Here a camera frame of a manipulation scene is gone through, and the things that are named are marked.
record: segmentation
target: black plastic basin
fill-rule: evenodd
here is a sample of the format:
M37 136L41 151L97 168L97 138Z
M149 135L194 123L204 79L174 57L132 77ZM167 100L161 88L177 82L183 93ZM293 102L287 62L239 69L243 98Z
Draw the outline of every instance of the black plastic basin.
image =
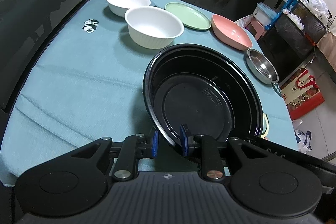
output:
M263 111L252 83L231 60L210 48L179 44L149 63L143 96L155 127L181 145L179 127L225 142L229 136L259 136Z

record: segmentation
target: pink bowl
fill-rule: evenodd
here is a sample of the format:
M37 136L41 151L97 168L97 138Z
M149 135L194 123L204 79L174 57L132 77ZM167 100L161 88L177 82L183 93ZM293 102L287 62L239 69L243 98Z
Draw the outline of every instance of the pink bowl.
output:
M233 21L220 15L213 15L211 26L217 38L225 44L241 51L252 47L252 41L247 33Z

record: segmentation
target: ribbed gray panel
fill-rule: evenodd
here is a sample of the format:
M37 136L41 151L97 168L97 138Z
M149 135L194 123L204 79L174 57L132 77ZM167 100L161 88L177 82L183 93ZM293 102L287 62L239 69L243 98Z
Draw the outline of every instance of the ribbed gray panel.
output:
M240 207L226 188L202 180L196 172L140 172L129 182L116 183L92 209L62 219L25 215L24 224L300 224L321 223L313 215L279 220Z

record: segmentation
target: pink stool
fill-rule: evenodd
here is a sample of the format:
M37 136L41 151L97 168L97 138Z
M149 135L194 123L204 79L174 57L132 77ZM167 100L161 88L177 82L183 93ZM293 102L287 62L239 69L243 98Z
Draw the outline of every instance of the pink stool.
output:
M255 40L258 40L266 33L264 26L261 25L254 17L245 24L244 28L253 34Z

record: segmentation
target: black mesh basket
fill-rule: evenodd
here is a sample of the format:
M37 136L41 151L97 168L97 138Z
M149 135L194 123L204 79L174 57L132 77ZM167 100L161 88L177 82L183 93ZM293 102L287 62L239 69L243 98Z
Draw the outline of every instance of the black mesh basket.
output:
M305 57L313 50L313 45L287 15L282 14L279 17L275 22L275 28L278 34L300 57Z
M301 18L306 34L311 38L312 42L317 43L327 32L324 24L312 14L309 8L302 2L298 1L291 10L291 13Z

